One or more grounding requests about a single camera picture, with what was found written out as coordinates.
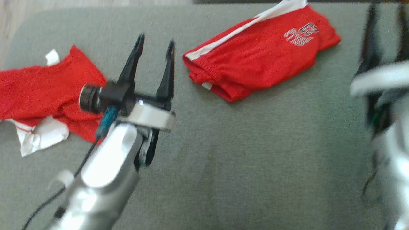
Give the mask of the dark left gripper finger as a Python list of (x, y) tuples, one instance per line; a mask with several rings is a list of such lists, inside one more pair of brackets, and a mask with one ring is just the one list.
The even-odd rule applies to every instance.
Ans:
[(137, 64), (139, 58), (142, 55), (143, 47), (145, 41), (145, 34), (141, 33), (127, 59), (127, 62), (124, 65), (124, 68), (118, 79), (118, 83), (133, 83), (137, 71)]
[(170, 40), (166, 53), (166, 67), (162, 77), (162, 81), (156, 92), (158, 100), (171, 100), (174, 96), (174, 80), (175, 80), (175, 41)]

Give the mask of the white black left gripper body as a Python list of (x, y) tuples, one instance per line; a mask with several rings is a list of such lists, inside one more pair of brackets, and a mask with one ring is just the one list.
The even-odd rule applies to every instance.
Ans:
[(150, 166), (160, 131), (170, 132), (176, 124), (176, 117), (170, 111), (171, 100), (158, 100), (134, 93), (129, 83), (109, 82), (101, 89), (101, 135), (106, 139), (101, 146), (102, 163), (120, 167), (130, 156), (136, 133), (132, 125), (142, 127), (147, 136), (133, 157), (137, 168)]

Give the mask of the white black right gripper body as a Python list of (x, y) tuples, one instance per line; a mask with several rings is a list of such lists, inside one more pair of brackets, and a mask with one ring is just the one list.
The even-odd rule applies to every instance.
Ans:
[(367, 124), (373, 134), (390, 127), (393, 104), (408, 96), (408, 61), (381, 65), (357, 74), (350, 96), (367, 98)]

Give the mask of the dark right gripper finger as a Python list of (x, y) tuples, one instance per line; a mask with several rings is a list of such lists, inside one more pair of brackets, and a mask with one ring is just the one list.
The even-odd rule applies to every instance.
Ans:
[(400, 1), (398, 9), (400, 22), (400, 49), (396, 62), (408, 61), (409, 59), (409, 23), (408, 23), (408, 1)]
[(362, 51), (361, 65), (359, 73), (364, 73), (379, 66), (381, 55), (377, 45), (377, 3), (371, 3), (368, 9), (367, 23), (365, 26)]

